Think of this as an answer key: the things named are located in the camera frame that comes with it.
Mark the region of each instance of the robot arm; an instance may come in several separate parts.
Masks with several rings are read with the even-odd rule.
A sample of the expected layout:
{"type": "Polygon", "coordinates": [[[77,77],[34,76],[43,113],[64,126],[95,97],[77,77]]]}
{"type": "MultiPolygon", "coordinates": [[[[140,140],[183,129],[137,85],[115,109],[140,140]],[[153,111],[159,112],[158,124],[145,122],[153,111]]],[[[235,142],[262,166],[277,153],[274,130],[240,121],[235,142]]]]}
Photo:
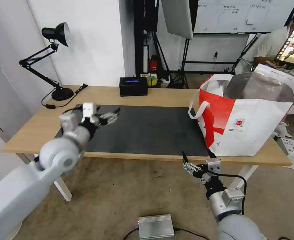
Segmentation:
{"type": "Polygon", "coordinates": [[[205,164],[194,165],[183,152],[183,168],[206,187],[206,197],[214,218],[218,223],[219,240],[267,240],[257,225],[249,218],[239,215],[242,212],[244,193],[240,188],[224,187],[220,177],[221,161],[207,159],[205,164]]]}
{"type": "MultiPolygon", "coordinates": [[[[96,109],[92,103],[84,106],[96,109]]],[[[119,109],[104,115],[84,111],[80,124],[74,113],[61,115],[63,136],[50,140],[41,148],[39,161],[14,169],[0,181],[1,240],[44,200],[53,182],[75,166],[95,131],[101,125],[115,122],[118,113],[119,109]]]]}

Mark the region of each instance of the lamp base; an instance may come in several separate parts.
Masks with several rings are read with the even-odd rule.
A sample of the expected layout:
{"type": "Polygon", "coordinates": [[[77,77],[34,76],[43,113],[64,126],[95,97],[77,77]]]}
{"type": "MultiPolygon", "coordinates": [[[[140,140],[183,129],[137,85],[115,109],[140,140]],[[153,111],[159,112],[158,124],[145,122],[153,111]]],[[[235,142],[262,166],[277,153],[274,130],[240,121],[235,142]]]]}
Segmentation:
{"type": "Polygon", "coordinates": [[[73,95],[74,92],[70,88],[56,88],[51,94],[51,97],[55,101],[63,101],[71,98],[73,95]]]}

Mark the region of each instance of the red fire extinguisher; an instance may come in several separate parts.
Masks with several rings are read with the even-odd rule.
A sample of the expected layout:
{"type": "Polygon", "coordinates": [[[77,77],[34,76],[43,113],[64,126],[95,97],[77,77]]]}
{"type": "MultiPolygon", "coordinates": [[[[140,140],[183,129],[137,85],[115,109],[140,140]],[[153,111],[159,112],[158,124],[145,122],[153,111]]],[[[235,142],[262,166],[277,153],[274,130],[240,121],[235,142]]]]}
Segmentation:
{"type": "Polygon", "coordinates": [[[149,71],[150,72],[156,72],[157,71],[157,57],[152,56],[149,61],[149,71]]]}

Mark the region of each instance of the wooden table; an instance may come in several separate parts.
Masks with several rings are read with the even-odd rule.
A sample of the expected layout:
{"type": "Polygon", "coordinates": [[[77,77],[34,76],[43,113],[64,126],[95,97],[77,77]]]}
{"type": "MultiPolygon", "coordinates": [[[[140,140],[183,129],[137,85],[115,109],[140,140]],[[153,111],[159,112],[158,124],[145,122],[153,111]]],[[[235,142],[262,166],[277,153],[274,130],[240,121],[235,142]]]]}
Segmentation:
{"type": "MultiPolygon", "coordinates": [[[[67,86],[74,91],[79,86],[67,86]]],[[[163,107],[188,107],[189,102],[195,93],[193,89],[161,89],[149,88],[148,96],[120,97],[118,87],[87,87],[75,97],[71,103],[62,108],[47,109],[43,107],[39,110],[3,147],[4,152],[11,153],[32,153],[38,154],[41,147],[49,140],[53,139],[60,129],[59,115],[73,108],[78,103],[94,102],[101,105],[129,105],[129,106],[163,106],[163,107]]],[[[67,101],[55,102],[56,105],[63,105],[67,101]]],[[[171,155],[149,155],[130,153],[101,153],[86,152],[85,157],[99,158],[119,158],[137,160],[161,160],[179,161],[181,156],[171,155]]],[[[188,156],[194,163],[203,162],[208,157],[188,156]]],[[[283,153],[277,143],[269,139],[260,151],[253,157],[221,157],[223,163],[235,163],[245,165],[240,172],[248,178],[258,165],[290,166],[291,162],[283,153]]]]}

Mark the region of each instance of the bag handle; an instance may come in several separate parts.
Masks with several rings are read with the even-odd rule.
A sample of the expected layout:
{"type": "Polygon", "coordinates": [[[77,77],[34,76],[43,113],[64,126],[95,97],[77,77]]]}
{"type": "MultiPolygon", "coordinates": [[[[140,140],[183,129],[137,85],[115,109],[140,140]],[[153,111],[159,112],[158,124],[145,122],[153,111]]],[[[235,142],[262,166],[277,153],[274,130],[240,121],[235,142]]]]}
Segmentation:
{"type": "Polygon", "coordinates": [[[193,108],[193,105],[194,105],[194,102],[195,102],[195,97],[197,96],[197,93],[199,93],[199,89],[195,92],[193,98],[190,100],[190,103],[189,103],[189,108],[188,108],[188,115],[191,119],[198,119],[202,114],[203,112],[205,111],[205,108],[207,106],[209,106],[209,102],[206,102],[206,101],[203,101],[196,113],[195,116],[191,115],[191,109],[193,108]]]}

